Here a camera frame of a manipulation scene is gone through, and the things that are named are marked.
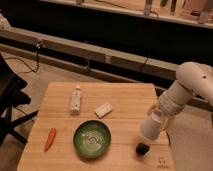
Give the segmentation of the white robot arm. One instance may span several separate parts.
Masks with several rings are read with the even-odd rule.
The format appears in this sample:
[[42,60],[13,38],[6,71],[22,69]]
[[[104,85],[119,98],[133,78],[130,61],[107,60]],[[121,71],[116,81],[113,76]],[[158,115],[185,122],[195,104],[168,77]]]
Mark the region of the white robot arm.
[[167,115],[179,114],[196,95],[213,106],[213,67],[185,62],[176,71],[176,80],[158,98],[160,110]]

